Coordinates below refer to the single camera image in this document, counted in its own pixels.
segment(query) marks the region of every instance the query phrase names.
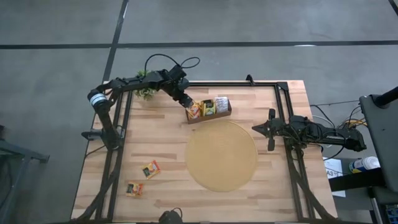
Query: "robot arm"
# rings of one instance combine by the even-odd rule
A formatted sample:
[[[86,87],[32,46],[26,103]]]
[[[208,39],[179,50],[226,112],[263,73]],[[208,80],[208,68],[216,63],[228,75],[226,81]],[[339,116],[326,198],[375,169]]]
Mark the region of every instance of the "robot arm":
[[[307,143],[315,143],[340,145],[356,152],[366,149],[362,134],[357,129],[326,128],[307,117],[296,115],[286,124],[280,118],[275,118],[274,109],[270,109],[269,119],[264,124],[253,126],[252,129],[269,138],[268,151],[274,150],[274,136],[288,138],[289,144],[299,148],[305,148]]]
[[[184,108],[188,108],[193,100],[184,93],[184,89],[189,87],[189,81],[184,78],[186,75],[182,67],[176,65],[169,72],[160,70],[150,72],[144,77],[116,78],[91,90],[87,98],[103,125],[100,136],[105,146],[113,150],[122,144],[121,137],[109,117],[109,111],[123,92],[144,88],[163,90]],[[109,99],[105,90],[111,90]]]

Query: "plastic bottle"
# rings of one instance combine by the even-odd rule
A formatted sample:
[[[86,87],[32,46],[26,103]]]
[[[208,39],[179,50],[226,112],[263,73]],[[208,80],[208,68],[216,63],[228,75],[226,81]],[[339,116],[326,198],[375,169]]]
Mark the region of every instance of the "plastic bottle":
[[[358,159],[357,161],[350,162],[349,164],[349,169],[353,174],[359,172],[366,172],[369,169],[375,169],[379,167],[380,167],[379,159],[374,156]]]

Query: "gray floor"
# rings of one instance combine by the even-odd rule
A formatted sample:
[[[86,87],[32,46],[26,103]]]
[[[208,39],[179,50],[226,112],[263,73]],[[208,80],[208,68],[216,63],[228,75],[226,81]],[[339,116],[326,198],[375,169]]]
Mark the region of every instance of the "gray floor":
[[[110,44],[121,3],[2,0],[0,45]],[[397,39],[398,17],[387,0],[130,0],[119,42]],[[133,76],[154,53],[179,62],[199,56],[201,64],[187,70],[190,80],[242,80],[248,73],[258,80],[304,80],[313,104],[357,100],[398,83],[396,45],[118,49],[111,78]],[[69,219],[86,149],[80,133],[93,120],[86,94],[101,82],[108,54],[109,49],[0,50],[0,124],[10,129],[10,142],[51,155],[47,165],[32,163],[14,223]],[[171,66],[157,58],[149,69]],[[323,108],[337,124],[355,106]],[[360,130],[369,149],[345,150],[340,157],[374,155],[368,131]],[[345,220],[361,216],[344,207],[338,213]]]

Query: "wooden tabletop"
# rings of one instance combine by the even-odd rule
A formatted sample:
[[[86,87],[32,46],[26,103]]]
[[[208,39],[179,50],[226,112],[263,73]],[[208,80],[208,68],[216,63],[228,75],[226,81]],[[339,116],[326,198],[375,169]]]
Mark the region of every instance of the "wooden tabletop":
[[[294,114],[312,118],[303,81],[288,81],[288,84]],[[268,140],[251,129],[266,121],[269,108],[277,110],[274,89],[261,86],[190,87],[185,92],[196,101],[216,96],[229,98],[232,115],[219,119],[238,123],[254,138],[259,163],[252,180],[240,189],[226,193],[212,192],[197,184],[185,166],[184,153],[191,133],[201,123],[187,124],[185,110],[162,91],[150,101],[134,97],[113,221],[157,222],[164,211],[175,207],[182,209],[184,222],[296,221],[283,140],[276,137],[275,151],[267,152]],[[95,118],[93,127],[101,128],[98,118]],[[102,145],[100,140],[90,142],[88,152]],[[310,188],[328,212],[336,217],[320,149],[309,146],[304,152]],[[98,193],[105,155],[104,149],[86,158],[72,218],[82,214]],[[162,171],[147,180],[140,166],[154,159]],[[140,198],[126,196],[130,180],[144,184]],[[105,211],[108,210],[108,200],[106,197]],[[302,193],[301,200],[305,209]]]

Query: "green plant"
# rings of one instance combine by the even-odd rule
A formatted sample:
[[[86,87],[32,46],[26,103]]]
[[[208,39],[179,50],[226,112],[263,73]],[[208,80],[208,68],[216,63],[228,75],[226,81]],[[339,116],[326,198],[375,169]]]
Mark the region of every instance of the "green plant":
[[[145,77],[146,75],[147,75],[147,74],[144,73],[143,70],[140,70],[140,71],[138,71],[138,73],[137,73],[137,77],[140,77],[140,78],[143,78],[143,77]],[[154,97],[155,93],[156,93],[156,90],[151,89],[151,88],[145,88],[145,89],[141,89],[141,90],[136,90],[136,91],[134,92],[134,94],[135,94],[137,97],[142,97],[144,100],[150,100],[150,99],[152,99],[152,98]]]

